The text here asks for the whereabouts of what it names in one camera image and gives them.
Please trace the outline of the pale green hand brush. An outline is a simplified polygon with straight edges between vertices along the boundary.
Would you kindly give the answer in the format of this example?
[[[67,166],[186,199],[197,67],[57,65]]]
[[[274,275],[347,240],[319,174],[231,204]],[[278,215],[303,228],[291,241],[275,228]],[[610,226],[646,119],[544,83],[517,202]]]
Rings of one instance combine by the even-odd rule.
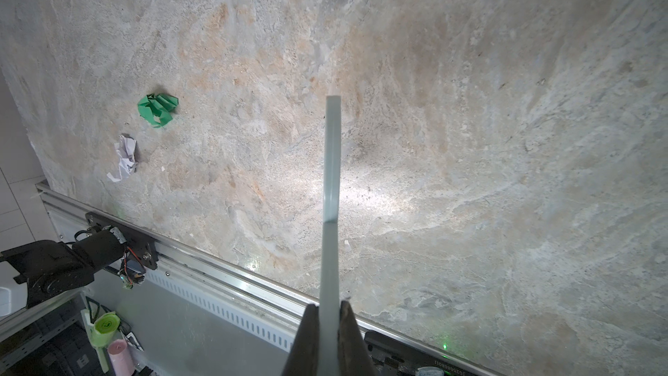
[[[319,289],[318,375],[338,375],[339,337],[339,193],[342,140],[341,97],[326,98],[324,207]]]

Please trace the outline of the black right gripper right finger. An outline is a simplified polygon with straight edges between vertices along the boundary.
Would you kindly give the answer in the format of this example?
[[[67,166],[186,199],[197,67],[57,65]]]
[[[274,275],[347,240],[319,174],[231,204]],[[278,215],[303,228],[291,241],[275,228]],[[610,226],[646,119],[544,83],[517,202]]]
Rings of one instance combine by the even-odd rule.
[[[351,304],[346,300],[340,305],[337,363],[341,376],[377,375]]]

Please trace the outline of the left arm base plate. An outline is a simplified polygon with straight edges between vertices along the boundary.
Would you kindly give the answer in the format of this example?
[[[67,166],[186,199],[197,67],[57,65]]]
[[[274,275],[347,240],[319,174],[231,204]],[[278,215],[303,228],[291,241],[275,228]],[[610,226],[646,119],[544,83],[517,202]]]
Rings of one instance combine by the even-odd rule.
[[[142,231],[137,226],[98,212],[87,212],[85,218],[90,226],[108,228],[111,232],[117,230],[118,240],[126,247],[127,252],[136,254],[146,269],[152,271],[158,269],[159,257],[155,247],[157,240],[149,233]]]

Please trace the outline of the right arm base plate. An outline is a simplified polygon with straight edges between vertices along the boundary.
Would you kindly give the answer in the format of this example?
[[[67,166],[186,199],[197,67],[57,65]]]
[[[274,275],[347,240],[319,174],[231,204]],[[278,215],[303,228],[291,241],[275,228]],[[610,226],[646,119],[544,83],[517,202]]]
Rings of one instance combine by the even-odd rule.
[[[380,332],[367,332],[364,341],[379,375],[475,375]]]

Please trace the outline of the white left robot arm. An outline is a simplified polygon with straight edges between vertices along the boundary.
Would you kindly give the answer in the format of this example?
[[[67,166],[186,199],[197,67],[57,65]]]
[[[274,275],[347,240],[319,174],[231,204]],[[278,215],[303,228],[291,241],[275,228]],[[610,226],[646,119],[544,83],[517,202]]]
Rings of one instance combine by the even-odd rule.
[[[63,292],[85,287],[95,274],[121,259],[125,245],[104,230],[66,244],[39,240],[1,252],[1,261],[16,271],[13,280],[26,285],[26,306],[32,308]]]

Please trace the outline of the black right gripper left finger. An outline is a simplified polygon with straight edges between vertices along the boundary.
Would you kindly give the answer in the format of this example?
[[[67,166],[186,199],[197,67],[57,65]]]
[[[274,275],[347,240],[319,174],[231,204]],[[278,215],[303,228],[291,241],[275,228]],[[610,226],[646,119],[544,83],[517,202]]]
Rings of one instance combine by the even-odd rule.
[[[318,371],[319,307],[309,304],[297,329],[282,376],[315,376]]]

